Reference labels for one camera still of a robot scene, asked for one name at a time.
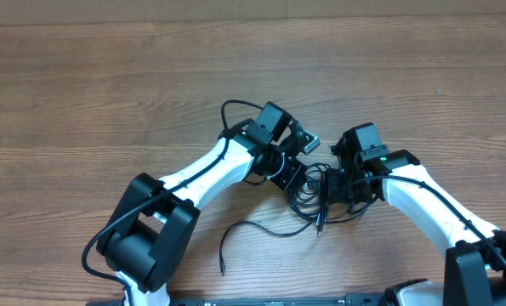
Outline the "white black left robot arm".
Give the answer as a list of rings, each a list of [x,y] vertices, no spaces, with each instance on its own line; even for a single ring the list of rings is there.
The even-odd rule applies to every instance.
[[[188,167],[128,185],[91,246],[114,270],[126,305],[167,305],[166,284],[188,246],[201,210],[221,191],[255,173],[287,190],[304,183],[308,155],[319,144],[288,112],[271,102],[256,119],[225,125],[216,145]]]

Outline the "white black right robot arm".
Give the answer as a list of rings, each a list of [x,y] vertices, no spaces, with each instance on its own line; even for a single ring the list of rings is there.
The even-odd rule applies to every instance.
[[[391,151],[372,123],[343,133],[332,146],[338,168],[327,172],[325,201],[363,213],[376,200],[404,213],[445,259],[444,279],[390,286],[379,305],[506,305],[506,230],[473,214],[407,150]]]

